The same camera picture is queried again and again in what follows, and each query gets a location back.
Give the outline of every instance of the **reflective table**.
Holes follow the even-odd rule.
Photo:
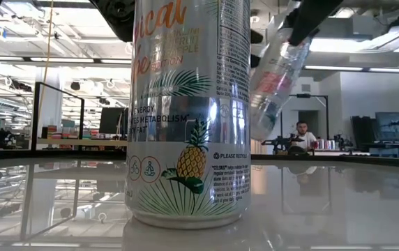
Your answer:
[[[0,160],[0,173],[0,250],[399,250],[399,167],[254,160],[243,217],[197,231],[136,221],[124,160]]]

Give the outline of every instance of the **plastic bottle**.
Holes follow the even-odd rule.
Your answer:
[[[278,30],[251,79],[250,136],[255,140],[263,141],[273,131],[309,53],[311,38],[292,46],[287,42],[291,34],[287,26]]]

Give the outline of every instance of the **white shirt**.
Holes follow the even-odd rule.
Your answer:
[[[296,146],[300,146],[301,148],[308,150],[311,146],[312,142],[316,142],[317,139],[312,132],[306,132],[304,136],[298,135],[299,139],[303,139],[302,142],[295,142]]]

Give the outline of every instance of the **man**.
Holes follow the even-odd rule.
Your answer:
[[[311,132],[308,132],[308,125],[305,121],[299,121],[296,124],[297,137],[302,139],[302,142],[292,142],[294,146],[300,146],[301,148],[308,151],[312,148],[312,143],[316,142],[317,139]]]

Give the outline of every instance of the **silver can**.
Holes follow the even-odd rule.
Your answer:
[[[136,1],[126,204],[147,224],[229,224],[250,202],[250,0]]]
[[[336,142],[334,140],[329,140],[329,150],[336,150]]]
[[[324,150],[325,149],[325,140],[324,139],[318,139],[317,140],[317,149],[318,150]]]

